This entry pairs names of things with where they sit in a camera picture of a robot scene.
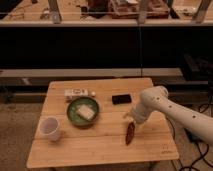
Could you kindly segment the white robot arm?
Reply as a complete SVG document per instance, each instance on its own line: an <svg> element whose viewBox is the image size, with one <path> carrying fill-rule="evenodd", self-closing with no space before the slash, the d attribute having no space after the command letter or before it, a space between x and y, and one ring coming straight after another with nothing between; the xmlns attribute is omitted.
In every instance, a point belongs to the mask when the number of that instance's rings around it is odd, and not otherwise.
<svg viewBox="0 0 213 171"><path fill-rule="evenodd" d="M142 90L138 103L130 109L127 116L137 124L143 124L152 112L159 111L213 146L213 118L169 100L168 95L164 86Z"/></svg>

